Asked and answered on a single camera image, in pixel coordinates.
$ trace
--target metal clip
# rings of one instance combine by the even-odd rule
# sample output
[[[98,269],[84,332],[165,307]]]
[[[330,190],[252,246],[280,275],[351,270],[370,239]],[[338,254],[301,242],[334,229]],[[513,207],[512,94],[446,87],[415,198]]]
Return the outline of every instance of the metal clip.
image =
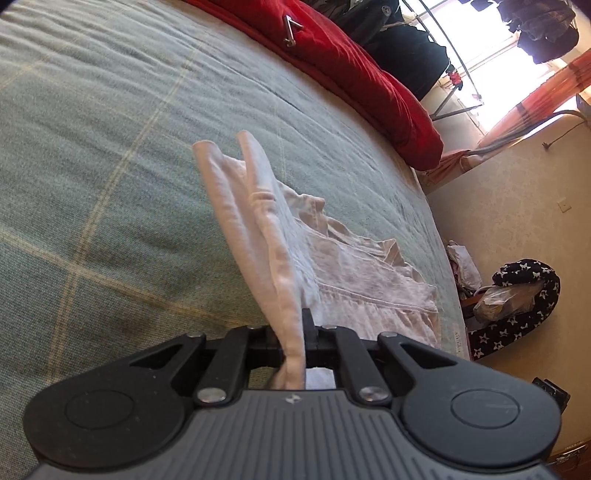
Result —
[[[300,25],[298,22],[294,21],[289,15],[283,15],[283,24],[285,25],[285,33],[287,34],[287,37],[283,39],[285,45],[287,47],[295,47],[296,40],[294,38],[294,33],[291,27],[293,26],[301,30],[302,28],[304,28],[303,25]]]

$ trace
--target bed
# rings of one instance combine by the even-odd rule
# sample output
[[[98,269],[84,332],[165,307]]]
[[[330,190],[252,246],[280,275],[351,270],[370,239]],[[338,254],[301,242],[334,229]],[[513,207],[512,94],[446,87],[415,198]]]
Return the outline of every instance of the bed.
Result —
[[[190,330],[265,320],[191,144],[239,155],[359,235],[396,238],[438,287],[441,347],[468,358],[452,272],[414,172],[349,105],[181,1],[20,0],[0,21],[0,471],[34,457],[45,385]]]

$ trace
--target window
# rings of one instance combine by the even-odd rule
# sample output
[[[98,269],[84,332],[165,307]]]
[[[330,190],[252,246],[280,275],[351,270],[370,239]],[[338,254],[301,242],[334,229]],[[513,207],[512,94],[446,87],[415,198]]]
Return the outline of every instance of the window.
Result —
[[[464,106],[477,104],[476,92],[461,67],[445,35],[435,20],[426,13],[421,0],[406,0],[419,15],[435,41],[447,48],[451,63],[464,77],[462,91],[456,97]],[[511,108],[527,97],[554,74],[551,64],[534,64],[531,57],[517,47],[518,35],[509,32],[501,21],[496,4],[478,12],[458,0],[423,0],[453,43],[482,96],[484,105],[471,112],[484,131],[490,130]],[[401,2],[403,13],[411,13]],[[413,22],[422,28],[418,21]],[[442,79],[443,86],[448,87]]]

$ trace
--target metal screw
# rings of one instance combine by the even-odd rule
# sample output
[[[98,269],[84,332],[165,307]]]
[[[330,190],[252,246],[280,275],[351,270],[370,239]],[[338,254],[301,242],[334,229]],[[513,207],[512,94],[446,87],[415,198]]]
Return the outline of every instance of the metal screw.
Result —
[[[197,398],[203,403],[218,403],[226,400],[226,392],[216,387],[202,388],[197,392]]]
[[[359,390],[359,396],[365,401],[382,401],[388,398],[388,392],[380,387],[363,387]]]

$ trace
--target ribbed gray surface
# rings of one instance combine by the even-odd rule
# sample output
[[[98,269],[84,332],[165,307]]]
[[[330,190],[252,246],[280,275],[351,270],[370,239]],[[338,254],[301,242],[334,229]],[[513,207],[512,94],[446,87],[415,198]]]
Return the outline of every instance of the ribbed gray surface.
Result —
[[[299,401],[293,400],[297,395]],[[203,410],[161,456],[99,475],[44,466],[30,480],[550,480],[542,467],[505,475],[460,472],[419,452],[383,409],[351,404],[343,391],[245,390],[226,408]]]

